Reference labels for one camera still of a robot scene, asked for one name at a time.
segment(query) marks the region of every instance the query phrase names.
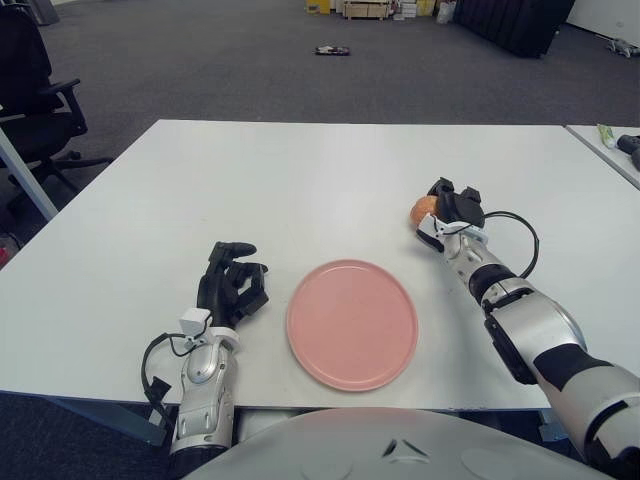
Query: pink plate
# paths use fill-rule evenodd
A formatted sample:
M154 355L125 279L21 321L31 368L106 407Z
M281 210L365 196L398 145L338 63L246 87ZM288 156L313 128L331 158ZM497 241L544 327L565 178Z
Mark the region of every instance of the pink plate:
M409 364L418 318L402 285L359 260L316 268L300 283L287 311L293 353L316 380L339 390L372 390Z

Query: cardboard box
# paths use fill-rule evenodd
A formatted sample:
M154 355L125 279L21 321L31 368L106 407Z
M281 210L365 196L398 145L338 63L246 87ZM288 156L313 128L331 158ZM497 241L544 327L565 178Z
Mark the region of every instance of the cardboard box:
M431 17L436 6L436 0L418 0L416 5L418 6L419 17Z
M344 16L347 18L368 17L369 5L367 5L366 3L345 3Z
M367 16L373 18L385 18L387 16L387 6L386 5L369 5L369 10L367 12Z

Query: black office chair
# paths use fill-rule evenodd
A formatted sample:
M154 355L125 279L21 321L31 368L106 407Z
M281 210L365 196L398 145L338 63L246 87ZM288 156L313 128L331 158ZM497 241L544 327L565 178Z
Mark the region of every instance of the black office chair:
M110 163L113 159L79 160L80 154L74 151L55 160L51 158L72 137L85 134L87 125L73 94L73 87L80 80L51 84L49 75L51 64L36 24L19 8L1 7L0 117L19 117L0 120L0 128L26 163L40 162L31 169L38 182L53 175L78 193L78 187L61 170ZM64 96L70 112L57 111L64 107L59 93ZM0 168L6 167L1 160ZM19 187L13 176L9 176L9 180ZM10 202L9 207L24 197L23 192Z

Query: chair armrest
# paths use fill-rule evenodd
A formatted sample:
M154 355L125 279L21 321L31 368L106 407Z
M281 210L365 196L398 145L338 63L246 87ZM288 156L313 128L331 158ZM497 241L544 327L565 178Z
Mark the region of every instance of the chair armrest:
M58 93L62 93L64 95L64 99L67 101L67 105L69 105L69 109L71 110L71 114L76 123L76 127L78 129L77 135L82 135L87 131L87 122L84 119L84 115L82 110L80 109L80 105L78 105L78 100L76 100L76 96L73 93L73 87L78 85L80 80L75 78L73 80L69 80L68 82L57 82L53 85L49 85L48 87L41 88L38 90L38 94L48 96L48 95L57 95Z
M48 87L41 88L38 90L40 95L55 95L56 93L63 92L65 90L72 89L76 85L80 83L79 78L74 78L73 80L69 80L68 82L57 82L53 85L49 85Z

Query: table leg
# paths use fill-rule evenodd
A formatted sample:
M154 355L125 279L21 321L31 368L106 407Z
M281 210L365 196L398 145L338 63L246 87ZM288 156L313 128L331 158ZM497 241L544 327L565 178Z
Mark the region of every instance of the table leg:
M22 161L16 149L13 148L2 128L0 128L0 157L2 157L2 161L13 176L16 177L22 189L29 195L29 198L35 203L44 218L49 221L55 217L58 210L47 194L44 193L44 190L33 177L27 165Z
M45 397L52 403L105 427L159 447L164 442L164 422L152 414L147 420L116 403Z
M540 420L542 425L538 427L542 441L557 442L568 438L567 432L556 417L556 414L550 408L540 410Z

